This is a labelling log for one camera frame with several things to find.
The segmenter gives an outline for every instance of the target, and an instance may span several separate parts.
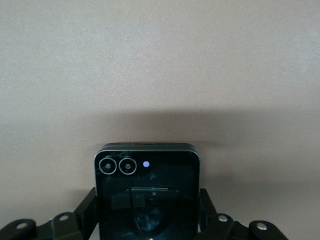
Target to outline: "phone holder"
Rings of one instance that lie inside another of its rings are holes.
[[[0,240],[88,240],[97,223],[97,199],[93,188],[74,212],[63,212],[36,226],[19,219],[0,230]],[[224,213],[217,213],[206,189],[200,189],[200,232],[194,240],[288,240],[272,223],[258,220],[245,227]]]

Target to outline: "metal screw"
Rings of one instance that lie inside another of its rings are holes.
[[[27,225],[28,225],[27,223],[22,222],[22,223],[18,224],[15,228],[16,228],[16,229],[23,229],[23,228],[25,228]]]
[[[266,226],[265,224],[263,224],[262,222],[258,222],[258,223],[256,224],[256,227],[257,227],[258,229],[262,230],[262,231],[265,231],[265,230],[268,229],[267,226]]]
[[[68,218],[69,218],[68,215],[62,215],[61,217],[59,217],[59,220],[64,221],[64,220],[67,220]]]
[[[223,223],[228,222],[228,218],[225,215],[220,215],[218,219],[220,222],[223,222]]]

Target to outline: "black mount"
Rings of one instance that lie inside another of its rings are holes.
[[[36,226],[32,219],[15,220],[0,230],[0,240],[88,240],[98,223],[93,188],[74,212],[63,212]],[[249,227],[217,213],[206,189],[200,190],[199,232],[194,240],[288,240],[272,223],[252,221]]]

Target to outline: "beige wall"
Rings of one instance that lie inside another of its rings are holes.
[[[0,228],[73,211],[105,143],[184,141],[218,209],[319,238],[319,12],[316,0],[0,1]]]

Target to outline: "camera module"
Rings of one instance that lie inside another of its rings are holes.
[[[111,175],[117,170],[117,162],[111,156],[106,156],[100,160],[99,169],[103,174]]]
[[[119,169],[125,175],[131,175],[137,170],[137,163],[131,157],[126,156],[119,162]]]

